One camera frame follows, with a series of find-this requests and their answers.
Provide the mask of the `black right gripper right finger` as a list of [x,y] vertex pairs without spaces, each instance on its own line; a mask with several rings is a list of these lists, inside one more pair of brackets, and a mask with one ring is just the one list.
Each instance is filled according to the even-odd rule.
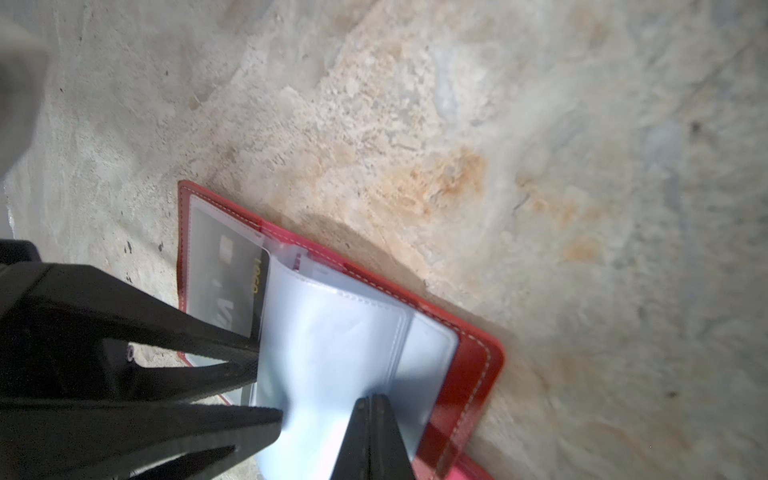
[[394,411],[388,397],[383,394],[371,397],[370,478],[415,479]]

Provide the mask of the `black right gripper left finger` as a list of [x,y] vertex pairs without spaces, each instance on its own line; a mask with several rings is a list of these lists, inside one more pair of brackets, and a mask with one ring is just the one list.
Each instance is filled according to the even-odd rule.
[[370,476],[371,397],[353,407],[331,480],[367,480]]

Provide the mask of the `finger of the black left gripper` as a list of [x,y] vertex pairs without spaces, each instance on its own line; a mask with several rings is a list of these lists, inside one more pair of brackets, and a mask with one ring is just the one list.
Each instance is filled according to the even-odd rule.
[[1,395],[195,401],[257,378],[255,341],[88,265],[1,243]]
[[4,479],[213,479],[274,443],[277,409],[4,399]]

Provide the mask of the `red card holder wallet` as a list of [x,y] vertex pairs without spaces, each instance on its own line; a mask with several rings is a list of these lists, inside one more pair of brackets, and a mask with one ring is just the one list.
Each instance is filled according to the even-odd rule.
[[329,479],[355,402],[386,395],[415,479],[444,479],[503,367],[491,334],[342,255],[191,182],[178,185],[178,297],[187,312],[189,211],[202,201],[264,235],[255,382],[226,402],[283,412],[261,451],[268,479]]

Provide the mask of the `black vip credit card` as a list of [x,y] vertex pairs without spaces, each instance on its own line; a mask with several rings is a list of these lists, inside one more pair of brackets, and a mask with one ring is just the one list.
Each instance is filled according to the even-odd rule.
[[251,336],[254,301],[269,260],[264,235],[195,200],[187,240],[187,312],[213,326]]

